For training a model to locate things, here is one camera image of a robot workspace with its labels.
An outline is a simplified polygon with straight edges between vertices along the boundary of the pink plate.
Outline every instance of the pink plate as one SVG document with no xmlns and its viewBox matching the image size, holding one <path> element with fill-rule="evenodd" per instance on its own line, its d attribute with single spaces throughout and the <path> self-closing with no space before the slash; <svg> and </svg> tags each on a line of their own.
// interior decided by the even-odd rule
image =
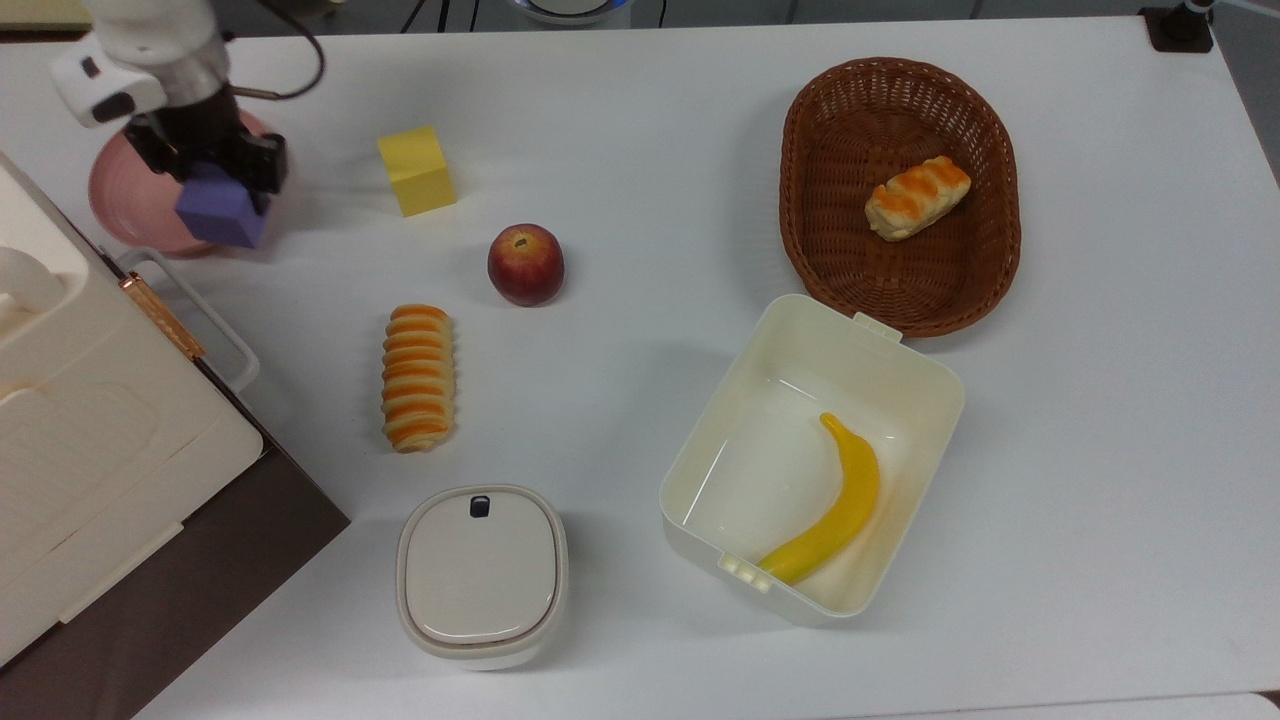
<svg viewBox="0 0 1280 720">
<path fill-rule="evenodd" d="M 268 132 L 257 118 L 241 111 L 253 135 Z M 165 255 L 192 256 L 218 247 L 191 236 L 173 206 L 182 184 L 155 174 L 133 151 L 124 132 L 111 136 L 88 174 L 88 205 L 115 240 L 133 247 L 154 247 Z"/>
</svg>

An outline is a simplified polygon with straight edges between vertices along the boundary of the plastic bin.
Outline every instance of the plastic bin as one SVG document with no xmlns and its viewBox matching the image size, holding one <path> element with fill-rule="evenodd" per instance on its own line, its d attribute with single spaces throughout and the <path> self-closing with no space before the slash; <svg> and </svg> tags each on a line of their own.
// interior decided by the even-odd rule
<svg viewBox="0 0 1280 720">
<path fill-rule="evenodd" d="M 794 623 L 861 612 L 964 406 L 955 373 L 901 337 L 803 295 L 773 301 L 662 483 L 672 547 Z M 876 450 L 881 492 L 861 533 L 790 587 L 754 562 L 817 521 L 840 492 L 840 459 L 822 413 Z"/>
</svg>

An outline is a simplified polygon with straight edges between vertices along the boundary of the black button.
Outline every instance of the black button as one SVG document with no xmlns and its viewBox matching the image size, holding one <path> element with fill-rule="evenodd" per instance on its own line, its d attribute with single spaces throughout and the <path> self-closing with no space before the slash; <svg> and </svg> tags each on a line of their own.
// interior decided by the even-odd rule
<svg viewBox="0 0 1280 720">
<path fill-rule="evenodd" d="M 93 119 L 105 123 L 124 115 L 132 115 L 138 106 L 133 104 L 133 97 L 127 92 L 116 92 L 106 100 L 93 105 Z"/>
<path fill-rule="evenodd" d="M 488 518 L 489 516 L 489 496 L 477 495 L 471 498 L 471 516 L 472 518 Z"/>
</svg>

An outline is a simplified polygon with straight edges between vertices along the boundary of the white appliance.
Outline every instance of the white appliance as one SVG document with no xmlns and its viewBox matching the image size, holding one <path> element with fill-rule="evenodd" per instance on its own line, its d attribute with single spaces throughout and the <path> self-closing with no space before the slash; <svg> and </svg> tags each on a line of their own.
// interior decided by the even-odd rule
<svg viewBox="0 0 1280 720">
<path fill-rule="evenodd" d="M 4 664 L 180 532 L 262 436 L 146 283 L 116 277 L 3 154 L 0 218 Z"/>
<path fill-rule="evenodd" d="M 507 0 L 527 29 L 628 29 L 634 0 Z"/>
</svg>

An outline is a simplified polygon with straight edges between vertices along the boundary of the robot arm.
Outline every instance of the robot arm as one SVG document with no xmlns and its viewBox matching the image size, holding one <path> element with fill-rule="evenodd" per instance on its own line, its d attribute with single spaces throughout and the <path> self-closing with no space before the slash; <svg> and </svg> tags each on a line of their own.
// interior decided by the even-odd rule
<svg viewBox="0 0 1280 720">
<path fill-rule="evenodd" d="M 155 173 L 187 179 L 210 163 L 262 211 L 287 173 L 279 135 L 239 118 L 230 61 L 206 0 L 84 0 L 93 32 L 52 64 L 63 101 L 84 127 L 128 117 L 124 135 Z"/>
</svg>

